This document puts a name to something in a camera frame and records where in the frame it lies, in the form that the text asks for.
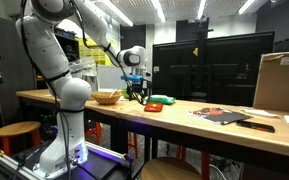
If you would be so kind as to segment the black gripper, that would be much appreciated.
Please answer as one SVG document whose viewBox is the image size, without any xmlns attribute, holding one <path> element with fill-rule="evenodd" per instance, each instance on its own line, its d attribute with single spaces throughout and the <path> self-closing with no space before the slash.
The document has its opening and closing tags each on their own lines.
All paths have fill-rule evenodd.
<svg viewBox="0 0 289 180">
<path fill-rule="evenodd" d="M 131 97 L 135 97 L 136 95 L 140 95 L 141 97 L 145 97 L 148 94 L 147 81 L 141 80 L 139 82 L 130 81 L 127 85 L 127 94 Z"/>
</svg>

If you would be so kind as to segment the robot base platform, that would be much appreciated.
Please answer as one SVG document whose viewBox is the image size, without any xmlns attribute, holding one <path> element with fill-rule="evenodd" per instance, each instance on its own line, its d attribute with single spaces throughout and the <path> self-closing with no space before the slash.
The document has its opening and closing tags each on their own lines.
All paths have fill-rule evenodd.
<svg viewBox="0 0 289 180">
<path fill-rule="evenodd" d="M 14 158 L 0 155 L 0 166 L 6 170 L 10 180 L 130 180 L 133 157 L 120 154 L 101 146 L 86 143 L 87 161 L 78 162 L 81 151 L 70 157 L 70 170 L 60 166 L 58 173 L 51 175 L 40 170 L 37 160 L 46 150 L 46 145 L 25 150 Z"/>
</svg>

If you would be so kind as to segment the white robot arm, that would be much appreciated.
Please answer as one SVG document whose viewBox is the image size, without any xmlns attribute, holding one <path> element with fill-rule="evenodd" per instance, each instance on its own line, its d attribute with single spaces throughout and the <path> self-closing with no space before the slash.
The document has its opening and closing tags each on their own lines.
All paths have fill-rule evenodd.
<svg viewBox="0 0 289 180">
<path fill-rule="evenodd" d="M 86 0 L 22 0 L 32 14 L 22 15 L 16 28 L 34 69 L 46 81 L 49 91 L 60 100 L 58 134 L 43 151 L 34 172 L 55 179 L 70 171 L 71 160 L 83 164 L 88 159 L 84 135 L 84 106 L 91 95 L 90 84 L 72 76 L 69 61 L 58 42 L 54 27 L 64 19 L 76 23 L 109 56 L 113 65 L 145 71 L 146 52 L 141 46 L 117 51 L 107 40 L 105 19 Z"/>
</svg>

